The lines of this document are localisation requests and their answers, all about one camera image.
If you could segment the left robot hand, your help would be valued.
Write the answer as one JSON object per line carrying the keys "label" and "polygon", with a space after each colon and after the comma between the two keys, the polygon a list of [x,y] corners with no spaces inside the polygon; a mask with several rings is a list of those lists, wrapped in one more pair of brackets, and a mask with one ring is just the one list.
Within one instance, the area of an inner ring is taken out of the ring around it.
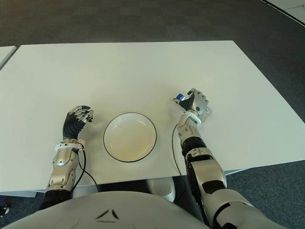
{"label": "left robot hand", "polygon": [[71,109],[65,118],[62,137],[65,139],[78,139],[78,134],[88,122],[93,121],[94,111],[85,105],[79,105]]}

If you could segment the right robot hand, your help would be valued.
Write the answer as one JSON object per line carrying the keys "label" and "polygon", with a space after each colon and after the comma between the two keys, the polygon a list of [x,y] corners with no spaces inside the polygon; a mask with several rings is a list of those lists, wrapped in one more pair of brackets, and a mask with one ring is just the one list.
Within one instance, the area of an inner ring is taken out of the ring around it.
{"label": "right robot hand", "polygon": [[183,110],[193,112],[200,118],[207,118],[212,112],[208,107],[209,101],[206,96],[195,88],[190,89],[186,96],[178,94],[174,101]]}

